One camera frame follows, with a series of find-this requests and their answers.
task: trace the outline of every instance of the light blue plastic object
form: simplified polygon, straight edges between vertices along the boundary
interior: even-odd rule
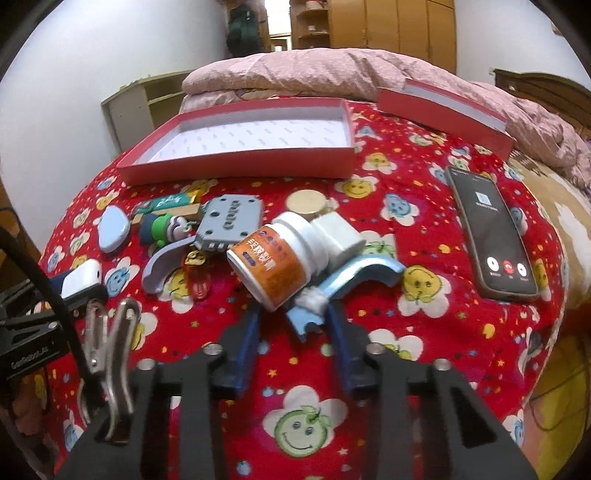
[[[386,255],[360,255],[331,274],[318,285],[318,289],[325,298],[340,300],[357,285],[368,280],[377,280],[393,287],[402,278],[405,268],[398,260]],[[291,308],[287,318],[302,342],[306,341],[307,330],[318,330],[324,324],[323,316],[300,306]]]
[[[116,251],[129,234],[129,219],[119,207],[109,205],[100,217],[99,248],[106,254]]]

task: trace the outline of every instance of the white electronic device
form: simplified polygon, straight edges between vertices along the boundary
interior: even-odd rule
[[[102,283],[102,281],[103,269],[97,260],[91,258],[64,278],[61,297],[66,299],[85,288]]]

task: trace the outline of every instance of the metal bolt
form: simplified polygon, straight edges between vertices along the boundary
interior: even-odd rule
[[[222,351],[223,348],[219,343],[210,343],[203,347],[205,355],[219,355]]]
[[[447,358],[437,358],[433,362],[433,366],[441,372],[445,372],[452,368],[452,363]]]
[[[382,355],[386,351],[386,347],[381,343],[368,343],[367,347],[365,348],[367,353],[371,353],[372,355]]]
[[[156,366],[156,361],[151,358],[142,358],[138,362],[138,368],[140,370],[144,370],[144,371],[152,370],[155,366]]]

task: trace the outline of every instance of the wooden wardrobe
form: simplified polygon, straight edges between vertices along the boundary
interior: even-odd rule
[[[292,10],[301,3],[291,0]],[[328,7],[331,48],[380,48],[456,72],[454,0],[328,0]]]

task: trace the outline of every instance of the toy figurine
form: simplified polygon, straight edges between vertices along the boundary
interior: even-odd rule
[[[209,262],[204,252],[190,248],[181,261],[189,293],[195,300],[204,300],[209,294],[212,277],[209,274]]]
[[[191,234],[191,227],[185,217],[171,215],[154,215],[148,213],[142,218],[139,226],[140,245],[156,243],[158,248],[187,238]]]

